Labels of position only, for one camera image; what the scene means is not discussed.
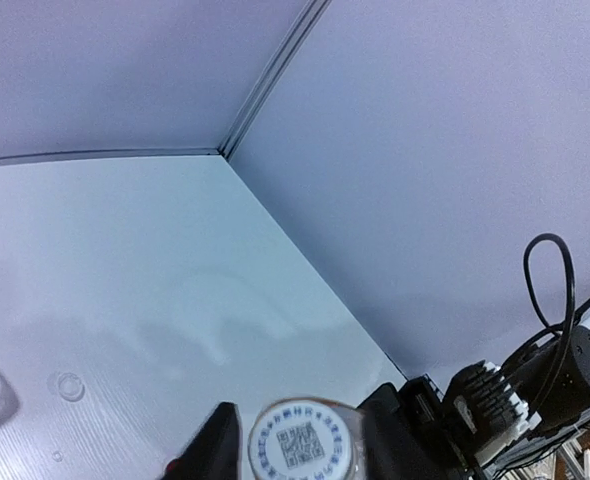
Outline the white tea bottle cap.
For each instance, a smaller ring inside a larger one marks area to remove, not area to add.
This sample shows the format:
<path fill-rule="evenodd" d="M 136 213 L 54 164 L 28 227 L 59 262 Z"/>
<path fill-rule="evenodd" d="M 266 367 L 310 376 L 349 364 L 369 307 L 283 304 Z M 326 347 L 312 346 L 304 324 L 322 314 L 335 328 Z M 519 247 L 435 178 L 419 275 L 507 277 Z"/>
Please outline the white tea bottle cap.
<path fill-rule="evenodd" d="M 353 435 L 340 413 L 313 399 L 276 402 L 257 417 L 247 442 L 257 479 L 348 479 Z"/>

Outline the blue white bottle cap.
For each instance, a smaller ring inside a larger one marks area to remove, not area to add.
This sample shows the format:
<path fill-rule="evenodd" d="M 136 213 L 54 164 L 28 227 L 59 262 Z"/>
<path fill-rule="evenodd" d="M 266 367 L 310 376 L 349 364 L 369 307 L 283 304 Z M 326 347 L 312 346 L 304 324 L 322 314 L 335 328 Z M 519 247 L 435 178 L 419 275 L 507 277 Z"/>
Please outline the blue white bottle cap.
<path fill-rule="evenodd" d="M 62 373 L 56 381 L 59 396 L 67 402 L 80 401 L 85 394 L 85 385 L 82 379 L 71 372 Z"/>

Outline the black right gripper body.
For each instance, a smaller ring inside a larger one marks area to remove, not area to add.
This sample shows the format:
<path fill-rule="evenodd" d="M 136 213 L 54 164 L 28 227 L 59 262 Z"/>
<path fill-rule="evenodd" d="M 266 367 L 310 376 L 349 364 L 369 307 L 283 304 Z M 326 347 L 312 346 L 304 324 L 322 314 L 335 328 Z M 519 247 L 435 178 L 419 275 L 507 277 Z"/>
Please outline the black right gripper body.
<path fill-rule="evenodd" d="M 456 444 L 431 381 L 426 376 L 409 380 L 399 395 L 413 439 L 411 459 L 424 479 L 474 479 L 475 468 Z"/>

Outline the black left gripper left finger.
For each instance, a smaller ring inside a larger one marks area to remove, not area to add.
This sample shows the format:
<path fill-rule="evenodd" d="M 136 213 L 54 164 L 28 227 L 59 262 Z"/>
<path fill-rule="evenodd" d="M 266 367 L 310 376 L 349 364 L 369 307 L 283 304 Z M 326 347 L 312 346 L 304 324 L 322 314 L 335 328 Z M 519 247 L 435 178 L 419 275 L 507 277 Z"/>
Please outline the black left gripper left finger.
<path fill-rule="evenodd" d="M 237 406 L 220 402 L 179 455 L 179 465 L 163 480 L 239 479 L 241 425 Z"/>

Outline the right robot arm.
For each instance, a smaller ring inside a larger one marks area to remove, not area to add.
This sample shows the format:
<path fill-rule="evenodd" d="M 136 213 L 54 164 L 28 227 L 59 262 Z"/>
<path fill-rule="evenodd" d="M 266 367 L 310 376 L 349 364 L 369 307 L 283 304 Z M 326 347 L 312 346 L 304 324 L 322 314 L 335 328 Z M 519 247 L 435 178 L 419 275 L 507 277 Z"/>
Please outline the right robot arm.
<path fill-rule="evenodd" d="M 528 465 L 534 454 L 494 463 L 522 440 L 557 438 L 590 410 L 590 298 L 575 319 L 560 366 L 553 360 L 562 341 L 537 335 L 502 366 L 479 361 L 463 368 L 444 395 L 428 377 L 401 388 L 417 442 L 447 478 L 498 479 Z"/>

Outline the amber tea bottle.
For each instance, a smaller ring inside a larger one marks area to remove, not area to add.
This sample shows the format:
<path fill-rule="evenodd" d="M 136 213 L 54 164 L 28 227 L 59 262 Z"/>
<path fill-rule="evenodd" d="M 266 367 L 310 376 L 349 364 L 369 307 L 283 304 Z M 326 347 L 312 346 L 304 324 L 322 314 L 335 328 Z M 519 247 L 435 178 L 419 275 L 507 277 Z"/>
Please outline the amber tea bottle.
<path fill-rule="evenodd" d="M 362 415 L 341 403 L 294 398 L 277 404 L 266 449 L 271 479 L 353 479 L 364 472 Z"/>

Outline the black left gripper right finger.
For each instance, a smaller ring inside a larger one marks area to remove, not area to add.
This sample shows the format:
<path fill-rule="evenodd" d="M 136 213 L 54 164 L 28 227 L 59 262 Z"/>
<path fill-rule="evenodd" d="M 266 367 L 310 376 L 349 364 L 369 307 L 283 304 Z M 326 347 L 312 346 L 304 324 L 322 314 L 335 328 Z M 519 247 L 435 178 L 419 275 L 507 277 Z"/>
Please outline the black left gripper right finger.
<path fill-rule="evenodd" d="M 400 389 L 390 382 L 384 383 L 358 406 L 363 414 L 370 479 L 424 479 L 411 459 L 413 439 L 402 412 Z"/>

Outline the red bottle cap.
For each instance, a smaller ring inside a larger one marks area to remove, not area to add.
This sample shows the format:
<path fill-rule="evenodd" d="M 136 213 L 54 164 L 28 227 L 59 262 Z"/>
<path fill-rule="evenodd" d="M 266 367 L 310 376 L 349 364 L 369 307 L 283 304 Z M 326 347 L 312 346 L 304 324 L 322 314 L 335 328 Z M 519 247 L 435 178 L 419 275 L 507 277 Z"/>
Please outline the red bottle cap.
<path fill-rule="evenodd" d="M 169 473 L 169 472 L 171 472 L 171 471 L 172 471 L 173 469 L 175 469 L 175 468 L 176 468 L 178 465 L 179 465 L 179 459 L 178 459 L 178 458 L 175 458 L 175 459 L 171 460 L 171 461 L 170 461 L 170 462 L 167 464 L 167 466 L 166 466 L 166 469 L 165 469 L 165 472 L 166 472 L 166 473 Z"/>

